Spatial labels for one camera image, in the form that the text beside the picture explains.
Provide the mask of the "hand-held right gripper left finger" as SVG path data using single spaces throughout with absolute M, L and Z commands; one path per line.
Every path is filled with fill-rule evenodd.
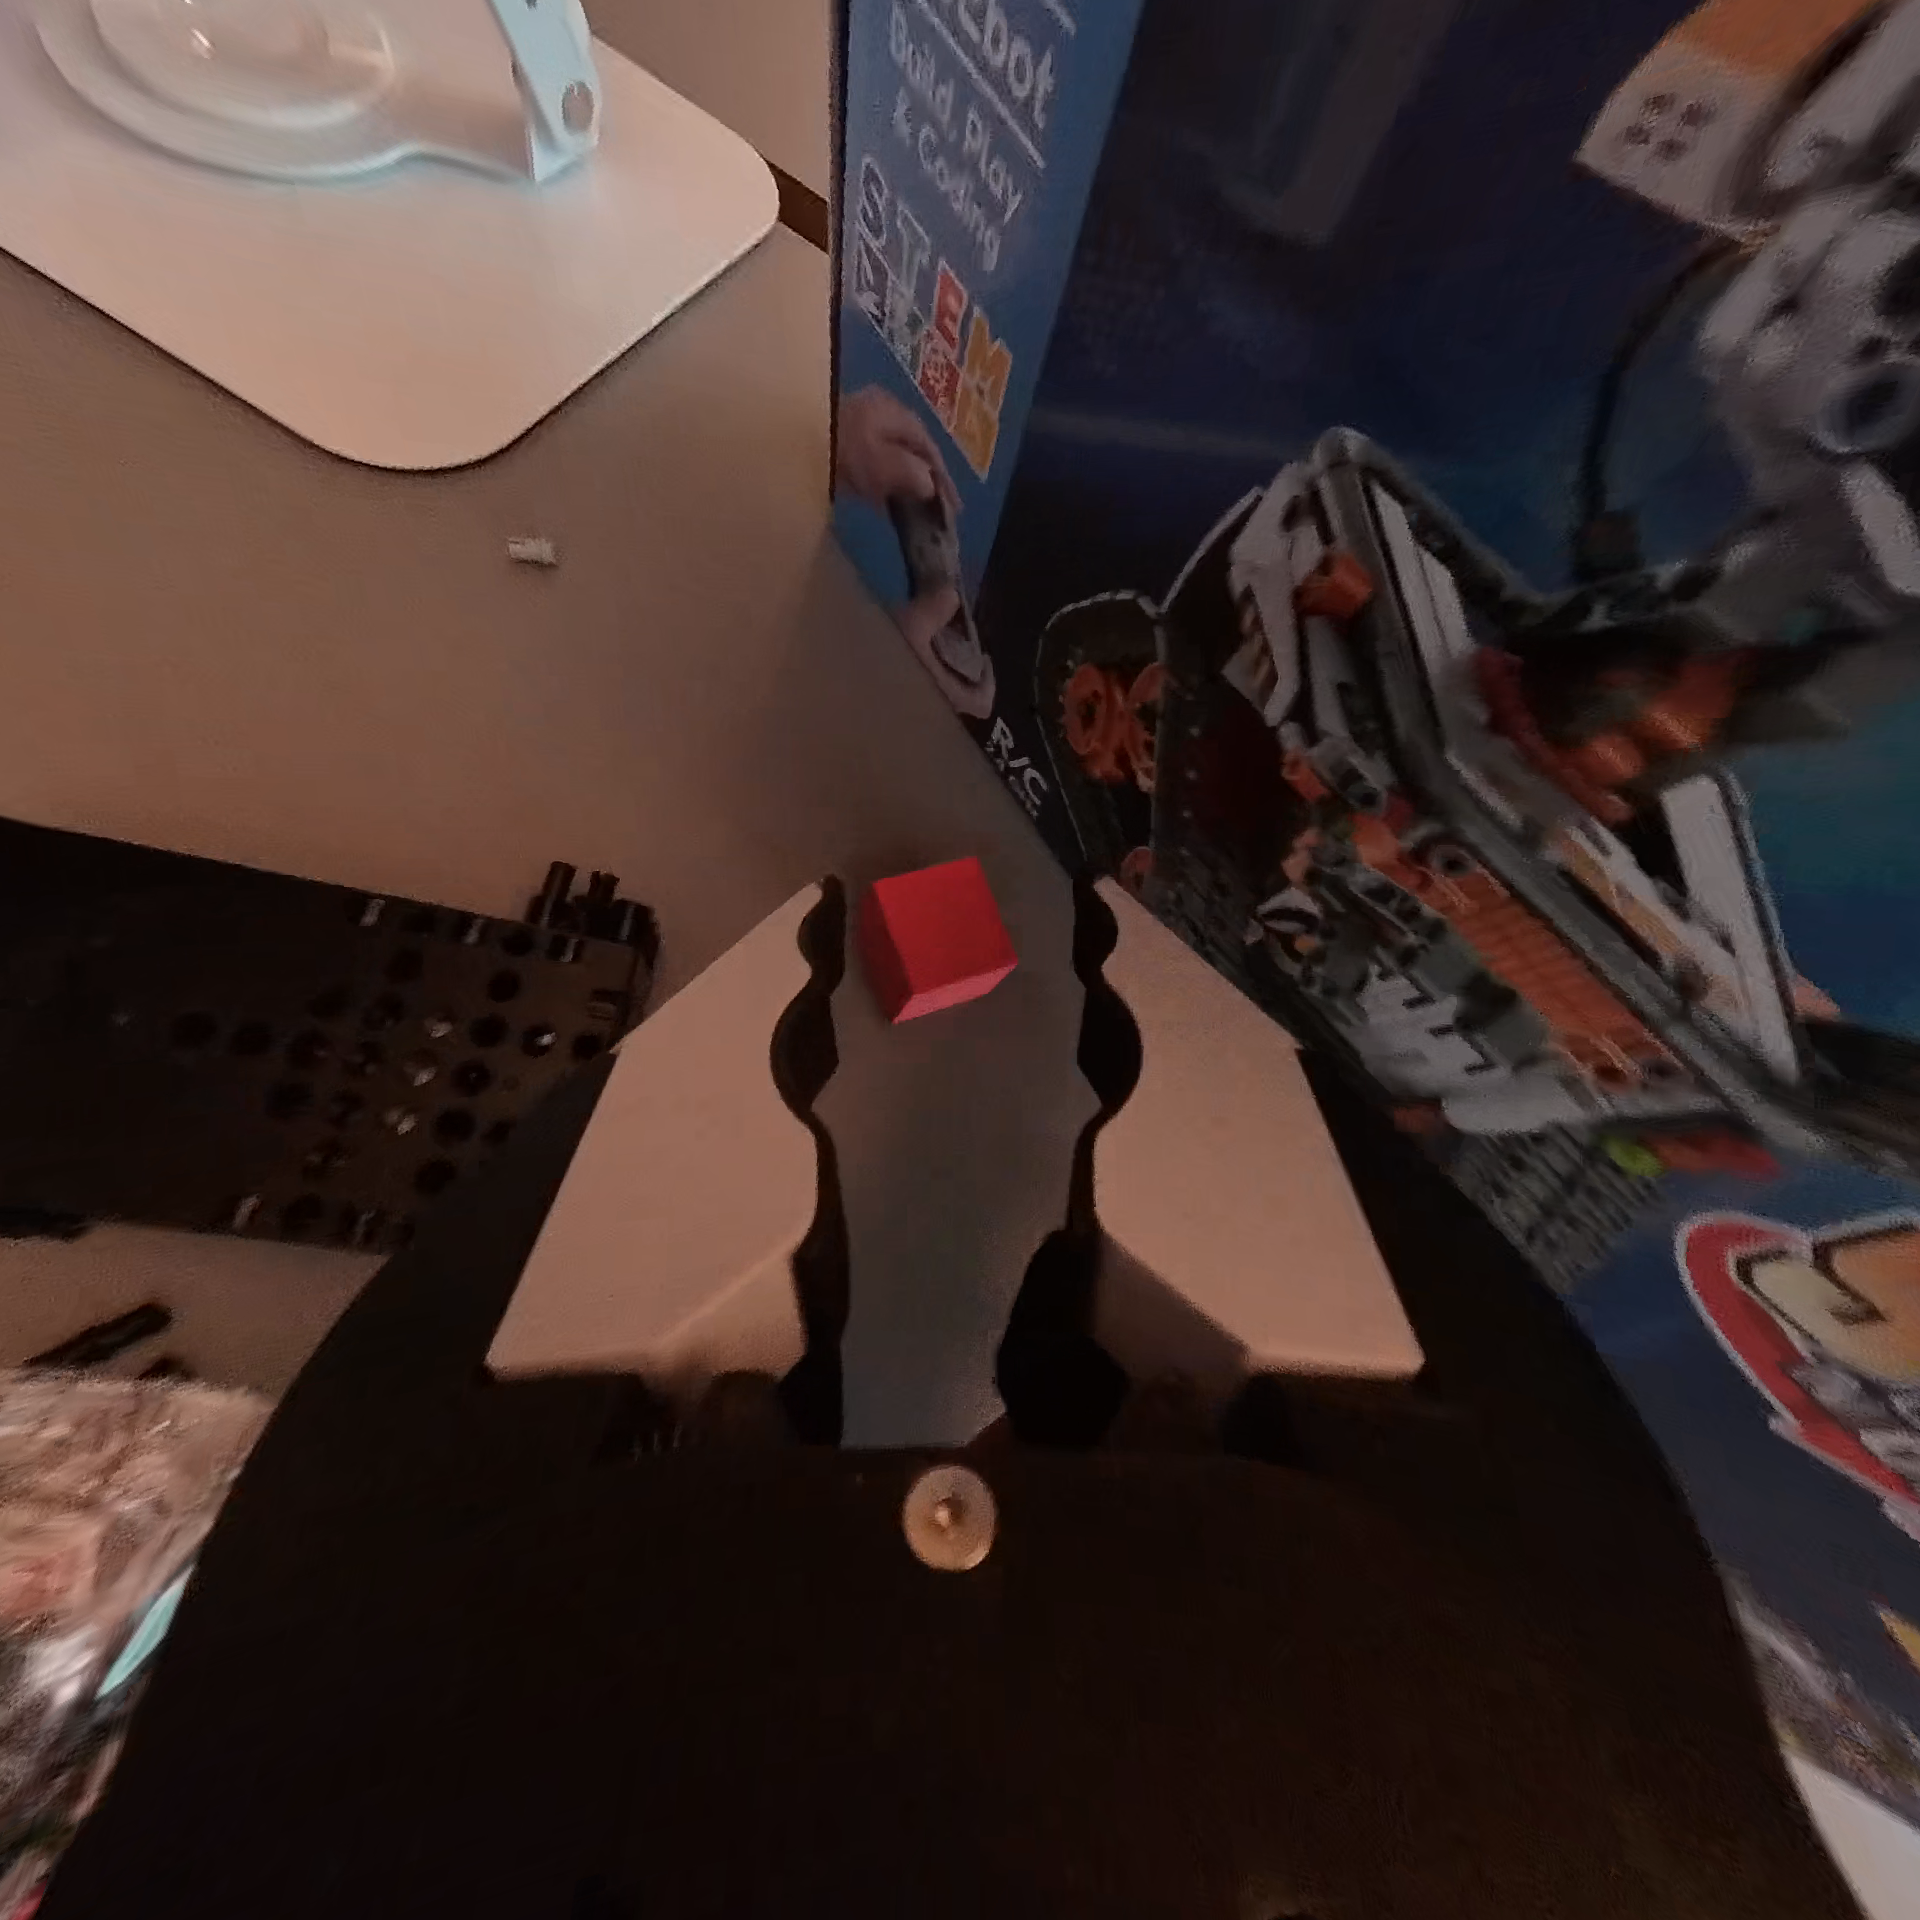
M 845 884 L 814 881 L 616 1044 L 494 1378 L 626 1377 L 685 1420 L 754 1377 L 798 1441 L 842 1444 L 848 1217 L 820 1097 L 845 961 Z

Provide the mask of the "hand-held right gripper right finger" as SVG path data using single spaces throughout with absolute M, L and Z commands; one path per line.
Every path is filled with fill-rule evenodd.
M 1158 1402 L 1257 1444 L 1293 1386 L 1412 1387 L 1421 1341 L 1296 1040 L 1116 881 L 1072 888 L 1072 977 L 1094 1107 L 998 1338 L 1013 1435 L 1094 1450 Z

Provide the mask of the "red foam cube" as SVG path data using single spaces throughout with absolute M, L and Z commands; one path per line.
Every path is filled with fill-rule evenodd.
M 948 1012 L 1017 971 L 1017 948 L 976 854 L 873 881 L 857 905 L 864 979 L 886 1024 Z

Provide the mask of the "black perforated building plate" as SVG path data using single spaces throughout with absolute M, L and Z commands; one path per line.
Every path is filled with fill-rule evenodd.
M 398 1250 L 652 997 L 522 915 L 5 821 L 5 1240 Z

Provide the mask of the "small black pin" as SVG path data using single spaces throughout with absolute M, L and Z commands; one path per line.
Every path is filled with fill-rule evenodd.
M 141 1302 L 112 1320 L 83 1329 L 37 1352 L 20 1362 L 32 1371 L 88 1371 L 105 1366 L 110 1360 L 131 1353 L 132 1349 L 154 1341 L 173 1326 L 173 1315 L 160 1302 Z

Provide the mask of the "clear plastic parts bag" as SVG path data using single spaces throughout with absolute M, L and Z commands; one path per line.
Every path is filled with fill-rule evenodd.
M 192 1378 L 2 1373 L 2 1915 L 99 1806 L 272 1402 Z

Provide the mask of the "white booklet stand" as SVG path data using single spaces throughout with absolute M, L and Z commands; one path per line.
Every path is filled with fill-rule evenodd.
M 485 462 L 777 224 L 572 2 L 5 4 L 2 245 L 315 449 Z

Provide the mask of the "blue robot kit box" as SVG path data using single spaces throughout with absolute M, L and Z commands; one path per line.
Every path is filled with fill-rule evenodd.
M 1915 1827 L 1918 4 L 840 4 L 834 532 Z

